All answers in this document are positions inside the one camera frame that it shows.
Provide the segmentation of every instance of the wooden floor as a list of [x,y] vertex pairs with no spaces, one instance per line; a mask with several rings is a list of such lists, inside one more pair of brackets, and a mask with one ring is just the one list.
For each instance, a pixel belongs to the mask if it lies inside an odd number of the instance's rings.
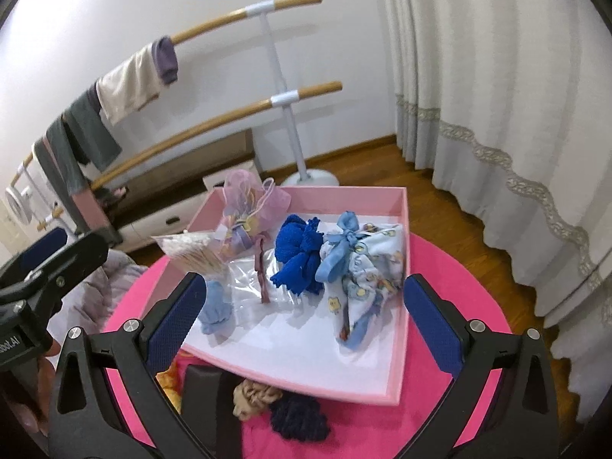
[[[534,327],[544,333],[546,345],[557,336],[556,329],[544,330],[542,318],[534,316],[536,293],[533,288],[516,284],[510,271],[509,255],[487,247],[482,241],[482,222],[464,213],[452,194],[431,184],[431,170],[415,171],[404,161],[394,139],[365,143],[358,149],[316,157],[311,168],[334,173],[341,185],[392,186],[408,189],[410,228],[461,262],[499,303],[514,333]],[[295,167],[273,171],[282,181]],[[137,262],[151,264],[160,251],[146,248],[132,254]],[[557,390],[561,442],[565,444],[576,433],[578,397],[567,390],[569,362],[552,360]]]

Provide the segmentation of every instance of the round white base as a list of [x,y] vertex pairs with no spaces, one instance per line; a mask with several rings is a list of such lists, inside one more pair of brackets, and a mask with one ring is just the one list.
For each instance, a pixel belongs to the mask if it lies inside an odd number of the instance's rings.
[[322,169],[308,169],[308,179],[306,181],[300,181],[299,173],[292,174],[285,181],[282,182],[283,187],[339,187],[340,182],[338,178],[328,171]]

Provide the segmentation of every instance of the pink tablecloth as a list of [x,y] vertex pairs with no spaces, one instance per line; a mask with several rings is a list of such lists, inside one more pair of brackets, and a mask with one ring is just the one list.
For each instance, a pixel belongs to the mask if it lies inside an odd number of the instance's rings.
[[[411,235],[412,273],[421,273],[447,300],[452,300],[466,319],[477,317],[495,331],[510,333],[498,304],[455,259],[431,243]],[[151,291],[165,267],[161,259],[136,282],[107,324],[117,329],[132,317],[130,302]],[[268,416],[243,424],[243,455],[246,459],[392,458],[408,442],[434,408],[451,380],[440,372],[416,326],[410,321],[402,398],[397,407],[379,407],[321,400],[332,432],[321,444],[301,444],[275,434]],[[492,372],[482,397],[458,443],[473,438],[495,391],[499,371]],[[113,388],[126,421],[136,438],[151,443],[138,422],[127,396],[113,375]]]

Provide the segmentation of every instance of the drawer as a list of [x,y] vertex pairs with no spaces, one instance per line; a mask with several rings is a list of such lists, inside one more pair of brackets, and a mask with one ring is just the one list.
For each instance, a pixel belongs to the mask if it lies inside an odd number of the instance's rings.
[[136,230],[132,225],[126,225],[120,228],[118,231],[123,238],[123,242],[115,246],[115,249],[128,253],[145,246],[143,245],[144,240],[138,233],[136,233]]
[[223,183],[225,181],[225,176],[227,175],[227,173],[230,171],[233,171],[234,169],[244,169],[246,171],[249,171],[255,174],[259,182],[261,182],[261,178],[259,177],[259,173],[257,172],[257,167],[255,167],[255,161],[247,160],[246,162],[243,162],[242,164],[237,164],[230,168],[219,171],[218,173],[209,174],[208,176],[204,176],[202,178],[202,181],[204,182],[204,186],[206,186],[206,189],[210,191],[215,185],[219,183]]
[[146,216],[132,223],[133,229],[146,244],[154,242],[151,236],[181,233],[204,203],[206,195],[207,192],[204,191]]

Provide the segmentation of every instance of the baby clothing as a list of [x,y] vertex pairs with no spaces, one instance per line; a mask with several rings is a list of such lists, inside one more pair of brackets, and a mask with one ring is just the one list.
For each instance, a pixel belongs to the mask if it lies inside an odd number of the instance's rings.
[[155,67],[152,46],[149,43],[96,82],[102,111],[111,125],[156,99],[165,87]]
[[381,229],[367,224],[358,231],[353,216],[341,216],[342,235],[326,236],[317,280],[324,282],[324,302],[333,314],[338,342],[356,350],[387,298],[401,289],[404,254],[402,225]]

